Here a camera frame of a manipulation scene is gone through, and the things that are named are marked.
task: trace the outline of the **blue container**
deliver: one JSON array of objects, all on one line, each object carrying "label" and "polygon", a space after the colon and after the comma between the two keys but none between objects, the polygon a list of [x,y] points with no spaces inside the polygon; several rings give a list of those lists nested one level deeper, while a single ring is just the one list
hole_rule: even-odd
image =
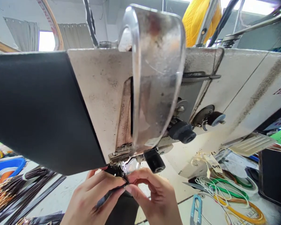
[{"label": "blue container", "polygon": [[8,167],[18,167],[9,177],[14,177],[18,175],[21,170],[24,168],[26,165],[26,160],[24,158],[15,158],[11,160],[6,160],[0,162],[0,171],[2,169],[8,168]]}]

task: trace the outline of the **black knob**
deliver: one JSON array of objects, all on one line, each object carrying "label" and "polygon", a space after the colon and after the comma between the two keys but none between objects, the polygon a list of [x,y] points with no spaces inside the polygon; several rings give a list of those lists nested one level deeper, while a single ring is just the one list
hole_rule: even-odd
[{"label": "black knob", "polygon": [[224,124],[225,123],[225,121],[224,121],[225,117],[226,117],[225,114],[223,114],[221,112],[214,111],[209,115],[208,120],[207,120],[207,124],[212,126],[212,127],[215,127],[219,123]]},{"label": "black knob", "polygon": [[165,164],[156,148],[144,153],[145,160],[153,173],[159,173],[165,169]]},{"label": "black knob", "polygon": [[193,126],[181,120],[173,124],[168,132],[172,139],[179,140],[184,144],[191,142],[196,137]]}]

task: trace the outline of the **hand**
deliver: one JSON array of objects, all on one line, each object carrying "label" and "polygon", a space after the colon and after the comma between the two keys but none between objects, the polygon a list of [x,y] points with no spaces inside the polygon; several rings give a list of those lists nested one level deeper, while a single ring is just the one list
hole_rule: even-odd
[{"label": "hand", "polygon": [[125,191],[123,188],[112,193],[99,208],[97,202],[115,187],[126,182],[121,177],[115,177],[104,171],[95,175],[96,170],[89,171],[86,181],[74,191],[68,209],[61,225],[104,225],[119,197]]},{"label": "hand", "polygon": [[[127,176],[130,185],[124,187],[144,211],[150,224],[182,225],[175,191],[168,180],[153,174],[148,168],[136,170]],[[151,200],[138,188],[145,183],[151,191]]]}]

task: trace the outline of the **metal rod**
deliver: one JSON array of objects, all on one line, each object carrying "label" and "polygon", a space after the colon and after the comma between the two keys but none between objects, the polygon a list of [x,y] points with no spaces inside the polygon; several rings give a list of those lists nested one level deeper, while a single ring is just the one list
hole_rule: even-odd
[{"label": "metal rod", "polygon": [[204,80],[215,80],[221,78],[221,75],[213,75],[213,76],[190,76],[186,78],[182,78],[182,82],[191,83],[191,82],[198,82]]},{"label": "metal rod", "polygon": [[241,1],[240,1],[240,6],[239,6],[239,9],[238,9],[238,12],[237,12],[237,17],[236,17],[236,21],[235,21],[235,25],[234,25],[233,33],[235,33],[236,28],[238,27],[240,14],[241,14],[241,11],[242,11],[243,6],[244,6],[244,1],[245,1],[245,0],[241,0]]},{"label": "metal rod", "polygon": [[258,24],[255,24],[253,26],[250,26],[250,27],[247,27],[245,29],[242,29],[242,30],[240,30],[240,31],[238,31],[236,33],[233,33],[232,35],[233,36],[242,35],[243,33],[246,33],[248,31],[252,31],[252,30],[255,30],[257,28],[261,28],[261,27],[264,27],[264,26],[267,26],[267,25],[270,25],[270,24],[273,24],[273,23],[276,23],[276,22],[279,22],[279,21],[281,21],[281,13],[278,16],[274,17],[274,18],[268,19],[268,20],[263,21],[261,23],[258,23]]},{"label": "metal rod", "polygon": [[207,31],[210,27],[211,20],[213,18],[217,5],[218,5],[218,0],[210,0],[207,12],[205,13],[204,20],[200,28],[200,33],[196,41],[197,47],[203,46]]}]

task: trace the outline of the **finger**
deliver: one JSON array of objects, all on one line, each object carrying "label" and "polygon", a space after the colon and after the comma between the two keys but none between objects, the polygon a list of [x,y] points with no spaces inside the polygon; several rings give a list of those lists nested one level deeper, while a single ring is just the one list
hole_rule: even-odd
[{"label": "finger", "polygon": [[91,178],[92,176],[94,176],[97,170],[98,170],[98,169],[90,170],[90,171],[87,173],[87,176],[86,176],[86,179],[85,179],[85,180],[87,180],[87,179]]},{"label": "finger", "polygon": [[86,198],[91,206],[96,205],[97,202],[103,198],[106,193],[114,188],[124,185],[126,181],[121,177],[112,176],[106,173],[105,178],[100,181],[91,190],[86,192]]},{"label": "finger", "polygon": [[130,183],[134,183],[138,179],[148,180],[155,188],[160,188],[163,183],[163,180],[158,175],[153,174],[149,168],[136,170],[129,174],[127,178]]},{"label": "finger", "polygon": [[144,183],[146,185],[148,185],[148,188],[151,192],[156,193],[156,189],[154,188],[154,186],[146,179],[138,179],[135,180],[135,182],[133,183],[134,185],[139,185],[141,183]]},{"label": "finger", "polygon": [[140,207],[143,209],[144,212],[147,209],[149,209],[149,204],[151,202],[147,198],[147,196],[138,188],[138,186],[136,186],[134,184],[129,184],[129,185],[125,186],[124,189],[133,196],[133,198],[140,205]]},{"label": "finger", "polygon": [[111,196],[108,197],[108,199],[105,201],[105,203],[98,209],[98,213],[102,213],[106,216],[106,219],[110,215],[111,211],[115,207],[116,203],[118,202],[119,197],[124,193],[125,189],[121,188],[114,193],[111,194]]},{"label": "finger", "polygon": [[105,171],[100,171],[96,173],[92,177],[92,179],[88,179],[85,182],[83,182],[81,186],[85,191],[89,191],[92,188],[94,188],[97,184],[99,184],[102,180],[104,180],[106,177],[114,177],[114,175],[111,175],[110,173],[106,173]]}]

